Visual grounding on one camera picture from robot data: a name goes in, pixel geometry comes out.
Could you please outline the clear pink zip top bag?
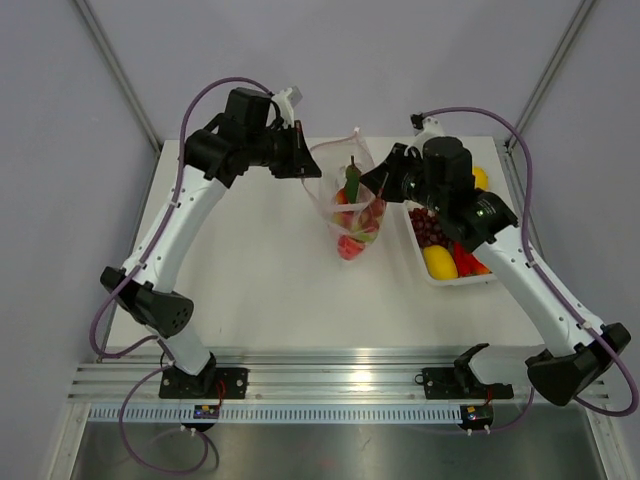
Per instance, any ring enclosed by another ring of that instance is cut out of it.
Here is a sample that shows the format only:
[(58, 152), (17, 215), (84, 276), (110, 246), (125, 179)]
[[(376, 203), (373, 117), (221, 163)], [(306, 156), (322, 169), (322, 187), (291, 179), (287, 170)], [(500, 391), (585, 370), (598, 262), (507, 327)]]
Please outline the clear pink zip top bag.
[(368, 145), (356, 128), (348, 137), (311, 147), (310, 153), (322, 176), (302, 185), (338, 256), (353, 261), (375, 242), (386, 213), (381, 194), (360, 182), (360, 176), (374, 168)]

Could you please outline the white plastic fruit basket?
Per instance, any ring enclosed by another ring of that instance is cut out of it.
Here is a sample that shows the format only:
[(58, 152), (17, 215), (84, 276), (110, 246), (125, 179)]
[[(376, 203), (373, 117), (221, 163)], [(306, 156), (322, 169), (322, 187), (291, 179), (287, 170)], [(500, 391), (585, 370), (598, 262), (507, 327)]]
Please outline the white plastic fruit basket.
[[(423, 259), (423, 255), (422, 255), (422, 251), (423, 249), (421, 249), (418, 246), (416, 237), (414, 235), (413, 229), (411, 227), (411, 223), (410, 223), (410, 219), (409, 219), (409, 214), (408, 211), (413, 209), (413, 208), (426, 208), (423, 207), (422, 205), (414, 202), (414, 201), (405, 201), (403, 204), (403, 215), (404, 215), (404, 220), (407, 226), (407, 229), (409, 231), (409, 236), (410, 236), (410, 243), (411, 243), (411, 248), (413, 249), (413, 256), (415, 257), (415, 259), (418, 262), (418, 268), (421, 272), (421, 275), (423, 276), (423, 278), (431, 285), (433, 286), (438, 286), (438, 287), (445, 287), (445, 286), (466, 286), (466, 285), (471, 285), (471, 284), (476, 284), (476, 283), (489, 283), (492, 282), (496, 279), (495, 275), (485, 266), (483, 265), (481, 262), (480, 263), (480, 273), (479, 275), (472, 275), (472, 276), (467, 276), (467, 277), (458, 277), (457, 279), (454, 280), (448, 280), (448, 281), (438, 281), (435, 280), (434, 278), (432, 278), (429, 275), (429, 272), (427, 271), (426, 265), (425, 265), (425, 261)], [(449, 252), (451, 253), (451, 255), (453, 254), (453, 243), (457, 242), (452, 240), (449, 236), (447, 236), (450, 239), (450, 245), (448, 248)]]

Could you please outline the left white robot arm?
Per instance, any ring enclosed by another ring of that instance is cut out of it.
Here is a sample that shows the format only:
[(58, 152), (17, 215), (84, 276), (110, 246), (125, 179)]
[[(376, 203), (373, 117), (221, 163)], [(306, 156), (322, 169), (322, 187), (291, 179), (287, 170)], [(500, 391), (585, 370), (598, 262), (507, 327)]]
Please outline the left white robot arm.
[(190, 324), (194, 304), (174, 289), (182, 262), (202, 224), (234, 180), (251, 167), (277, 179), (319, 178), (294, 108), (297, 87), (278, 93), (238, 87), (223, 112), (181, 135), (176, 182), (137, 250), (101, 284), (118, 305), (149, 330), (169, 359), (170, 386), (195, 398), (216, 385), (216, 359)]

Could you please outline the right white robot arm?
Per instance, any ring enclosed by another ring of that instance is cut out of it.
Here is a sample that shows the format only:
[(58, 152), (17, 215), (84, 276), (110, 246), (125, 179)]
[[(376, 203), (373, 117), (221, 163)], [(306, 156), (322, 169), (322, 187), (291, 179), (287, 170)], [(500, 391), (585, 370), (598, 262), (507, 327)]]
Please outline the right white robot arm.
[(511, 208), (476, 187), (471, 152), (459, 139), (434, 137), (421, 149), (397, 143), (360, 182), (386, 202), (434, 211), (445, 235), (505, 286), (543, 340), (524, 363), (529, 384), (547, 401), (567, 405), (620, 362), (630, 332), (590, 313), (534, 253)]

